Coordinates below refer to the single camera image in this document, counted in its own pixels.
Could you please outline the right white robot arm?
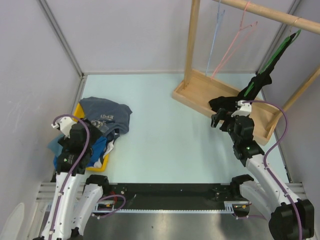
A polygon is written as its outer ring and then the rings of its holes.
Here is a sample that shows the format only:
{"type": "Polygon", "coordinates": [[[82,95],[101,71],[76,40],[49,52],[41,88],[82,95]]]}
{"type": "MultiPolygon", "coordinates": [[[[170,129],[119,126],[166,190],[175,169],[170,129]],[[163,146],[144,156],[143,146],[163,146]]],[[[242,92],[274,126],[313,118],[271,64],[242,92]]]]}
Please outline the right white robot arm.
{"type": "Polygon", "coordinates": [[[305,240],[314,237],[315,210],[308,199],[301,199],[273,172],[266,154],[254,140],[254,121],[250,111],[230,112],[221,108],[211,116],[211,127],[222,121],[235,157],[251,173],[232,178],[231,196],[249,200],[268,222],[275,240],[305,240]]]}

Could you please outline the blue tank top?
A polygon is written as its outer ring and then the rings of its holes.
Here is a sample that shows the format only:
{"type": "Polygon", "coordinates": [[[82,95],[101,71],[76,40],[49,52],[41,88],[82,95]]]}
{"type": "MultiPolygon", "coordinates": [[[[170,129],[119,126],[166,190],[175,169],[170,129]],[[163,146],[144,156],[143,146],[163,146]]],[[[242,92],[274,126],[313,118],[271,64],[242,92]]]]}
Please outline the blue tank top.
{"type": "MultiPolygon", "coordinates": [[[[58,143],[58,140],[61,137],[62,135],[59,135],[47,145],[47,148],[54,154],[53,166],[55,170],[57,169],[58,156],[62,153],[63,149],[63,147],[58,143]]],[[[107,139],[105,137],[100,137],[92,146],[93,155],[91,156],[90,162],[87,165],[87,171],[103,172],[107,168],[110,154],[107,153],[106,143],[107,139]]]]}

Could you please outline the pink wire hanger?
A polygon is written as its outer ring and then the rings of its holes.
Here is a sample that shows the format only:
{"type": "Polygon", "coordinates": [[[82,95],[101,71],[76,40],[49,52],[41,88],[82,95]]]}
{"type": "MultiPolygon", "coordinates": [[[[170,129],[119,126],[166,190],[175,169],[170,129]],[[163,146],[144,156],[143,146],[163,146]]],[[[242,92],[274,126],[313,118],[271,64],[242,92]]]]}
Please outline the pink wire hanger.
{"type": "Polygon", "coordinates": [[[211,79],[213,79],[218,74],[218,72],[227,64],[227,62],[235,54],[235,52],[245,43],[245,41],[249,38],[249,36],[256,30],[258,21],[254,21],[247,25],[244,24],[245,14],[247,12],[247,8],[249,7],[250,3],[251,2],[248,1],[245,4],[245,7],[242,12],[241,20],[239,22],[238,31],[235,34],[225,54],[223,55],[221,61],[213,71],[210,77],[211,79]]]}

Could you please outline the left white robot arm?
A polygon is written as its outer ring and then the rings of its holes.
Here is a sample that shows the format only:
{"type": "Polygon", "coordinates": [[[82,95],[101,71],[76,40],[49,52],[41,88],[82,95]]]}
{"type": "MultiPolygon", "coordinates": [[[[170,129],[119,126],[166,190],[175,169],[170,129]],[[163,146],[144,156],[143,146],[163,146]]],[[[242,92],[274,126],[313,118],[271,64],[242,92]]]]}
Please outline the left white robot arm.
{"type": "Polygon", "coordinates": [[[76,199],[87,165],[94,155],[92,146],[102,133],[89,120],[74,121],[68,116],[53,127],[64,136],[58,140],[62,150],[56,160],[55,192],[39,239],[81,240],[94,206],[111,193],[108,178],[92,174],[85,181],[80,199],[76,199]]]}

